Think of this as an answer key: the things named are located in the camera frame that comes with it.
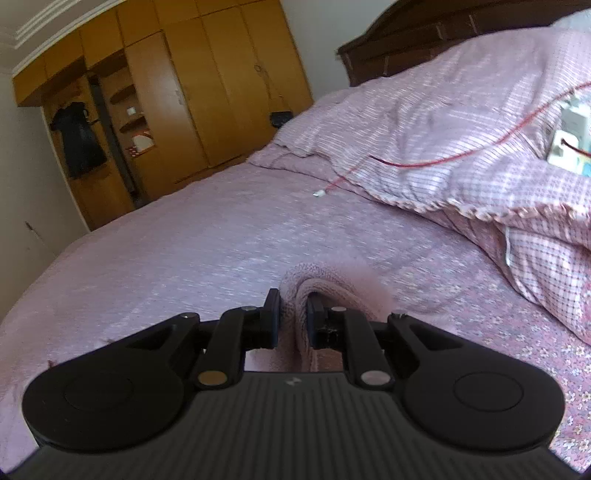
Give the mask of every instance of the crown molding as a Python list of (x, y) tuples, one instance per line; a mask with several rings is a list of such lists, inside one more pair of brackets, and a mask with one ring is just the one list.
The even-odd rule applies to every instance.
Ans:
[(14, 37), (17, 39), (17, 48), (24, 44), (36, 32), (80, 1), (81, 0), (54, 0), (43, 10), (37, 12), (27, 23), (15, 32)]
[[(27, 65), (29, 65), (33, 60), (35, 60), (39, 55), (41, 55), (44, 51), (46, 51), (49, 47), (51, 47), (52, 45), (54, 45), (55, 43), (60, 41), (62, 38), (64, 38), (69, 33), (76, 30), (79, 26), (87, 23), (88, 21), (92, 20), (94, 17), (97, 17), (101, 13), (107, 11), (109, 8), (112, 8), (115, 5), (118, 5), (123, 1), (125, 1), (125, 0), (106, 0), (105, 2), (94, 7), (93, 9), (89, 10), (88, 12), (81, 15), (80, 17), (76, 18), (71, 23), (67, 24), (64, 28), (62, 28), (60, 31), (58, 31), (57, 33), (55, 33), (54, 35), (49, 37), (47, 40), (45, 40), (43, 43), (41, 43), (38, 47), (36, 47), (31, 53), (29, 53), (26, 57), (24, 57), (12, 69), (12, 75), (13, 76), (17, 75)], [(33, 23), (34, 18), (32, 18), (29, 22), (27, 22), (25, 25), (23, 25), (23, 27), (21, 27), (17, 30), (17, 35), (18, 35), (18, 32), (25, 31), (23, 29), (26, 25), (31, 24), (32, 30), (27, 30), (27, 33), (26, 33), (27, 39), (31, 38), (33, 35), (38, 33), (42, 28), (49, 25), (49, 23), (51, 23), (53, 20), (55, 20), (57, 17), (62, 15), (64, 12), (66, 12), (68, 9), (70, 9), (72, 6), (76, 5), (79, 2), (80, 2), (80, 0), (56, 0), (56, 1), (54, 1), (47, 8), (44, 8), (41, 12), (39, 12), (39, 14), (37, 14), (34, 17), (34, 18), (39, 17), (39, 15), (42, 12), (46, 12), (43, 17), (44, 20), (38, 20), (35, 23)], [(61, 6), (54, 7), (53, 9), (49, 8), (52, 5), (58, 5), (58, 4), (60, 4)], [(24, 36), (21, 37), (20, 40), (17, 40), (17, 44), (15, 45), (14, 48), (18, 49), (20, 46), (22, 46), (27, 41), (27, 39), (25, 39)]]
[(14, 47), (17, 39), (15, 33), (6, 27), (0, 27), (0, 45)]

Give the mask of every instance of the open closet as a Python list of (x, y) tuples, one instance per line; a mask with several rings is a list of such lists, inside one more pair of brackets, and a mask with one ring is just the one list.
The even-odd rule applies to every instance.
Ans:
[(243, 161), (277, 131), (272, 113), (312, 104), (279, 0), (126, 0), (14, 86), (48, 125), (84, 103), (104, 163), (73, 178), (63, 136), (50, 134), (90, 229)]

